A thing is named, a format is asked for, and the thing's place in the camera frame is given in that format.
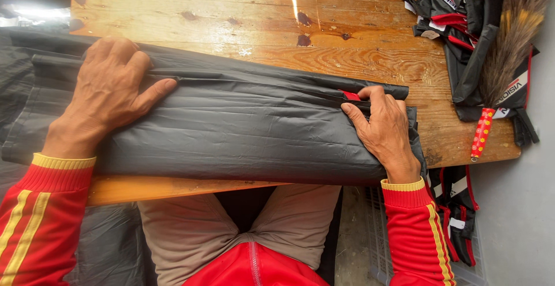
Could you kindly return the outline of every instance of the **wooden table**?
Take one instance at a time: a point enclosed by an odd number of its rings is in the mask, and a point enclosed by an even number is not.
[[[416,16],[400,0],[72,0],[71,11],[72,34],[409,86],[428,166],[470,163],[475,123],[454,112],[442,41],[414,37]],[[496,120],[480,162],[519,155],[510,121]],[[104,177],[93,183],[89,204],[263,185]],[[137,189],[143,195],[126,191]]]

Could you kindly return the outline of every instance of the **brown feather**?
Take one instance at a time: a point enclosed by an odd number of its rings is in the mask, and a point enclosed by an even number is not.
[[[530,53],[549,0],[503,0],[499,33],[488,50],[480,76],[484,105],[497,108],[518,65]]]

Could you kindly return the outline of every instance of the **fingernail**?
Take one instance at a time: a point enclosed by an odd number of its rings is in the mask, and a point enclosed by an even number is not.
[[[341,104],[341,109],[343,109],[343,112],[348,114],[351,111],[351,106],[347,103],[343,103]]]
[[[166,90],[171,91],[175,88],[175,86],[177,85],[177,82],[175,80],[168,80],[168,82],[166,82],[166,84],[164,84],[164,86],[166,87]]]

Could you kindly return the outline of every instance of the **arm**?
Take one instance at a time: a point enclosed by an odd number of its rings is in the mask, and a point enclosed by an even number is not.
[[[137,48],[106,38],[88,49],[71,104],[0,205],[0,285],[67,285],[62,279],[75,266],[96,145],[177,84],[165,79],[139,94],[150,60]]]
[[[382,190],[395,273],[390,286],[456,285],[436,206],[408,141],[405,102],[384,94],[380,86],[366,87],[358,95],[370,98],[369,121],[356,106],[344,103],[341,107],[387,172]]]

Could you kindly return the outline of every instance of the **beige pants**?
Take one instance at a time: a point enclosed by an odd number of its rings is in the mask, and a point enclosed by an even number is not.
[[[278,186],[248,233],[239,230],[213,194],[139,202],[159,286],[181,286],[219,255],[244,242],[320,266],[323,243],[341,187]]]

